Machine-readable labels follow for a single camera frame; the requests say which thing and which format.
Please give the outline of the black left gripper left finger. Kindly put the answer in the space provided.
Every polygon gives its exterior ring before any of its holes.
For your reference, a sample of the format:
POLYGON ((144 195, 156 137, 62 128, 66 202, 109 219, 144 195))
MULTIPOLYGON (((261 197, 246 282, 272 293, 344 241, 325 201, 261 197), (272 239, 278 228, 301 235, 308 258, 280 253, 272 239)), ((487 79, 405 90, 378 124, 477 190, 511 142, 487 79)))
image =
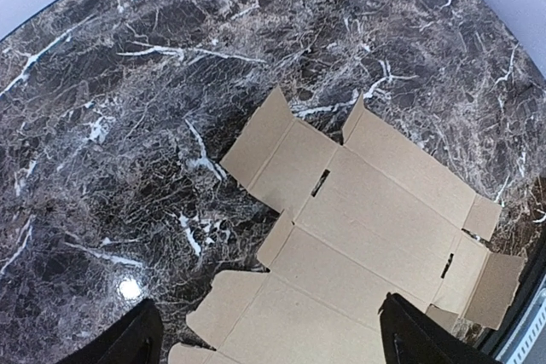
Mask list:
POLYGON ((139 304, 59 364, 159 363, 164 326, 151 298, 139 304))

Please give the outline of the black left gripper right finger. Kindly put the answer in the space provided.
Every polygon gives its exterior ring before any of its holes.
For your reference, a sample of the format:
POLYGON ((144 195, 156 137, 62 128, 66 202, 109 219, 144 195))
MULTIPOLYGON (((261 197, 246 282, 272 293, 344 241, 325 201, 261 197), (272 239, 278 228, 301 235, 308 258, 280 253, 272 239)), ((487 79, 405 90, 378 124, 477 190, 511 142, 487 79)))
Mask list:
POLYGON ((379 316, 388 364, 496 363, 494 358, 449 334, 398 293, 387 293, 379 316))

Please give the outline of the brown cardboard box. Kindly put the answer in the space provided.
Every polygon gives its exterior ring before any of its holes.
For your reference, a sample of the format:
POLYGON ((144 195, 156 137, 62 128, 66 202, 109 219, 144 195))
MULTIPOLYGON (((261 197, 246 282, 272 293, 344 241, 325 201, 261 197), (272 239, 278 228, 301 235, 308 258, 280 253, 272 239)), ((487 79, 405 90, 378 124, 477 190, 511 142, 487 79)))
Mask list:
POLYGON ((497 329, 524 259, 486 247, 499 204, 477 194, 358 101, 337 143, 279 89, 222 166, 279 213, 265 274, 224 271, 188 325, 203 348, 171 363, 382 363, 379 309, 398 293, 444 329, 497 329))

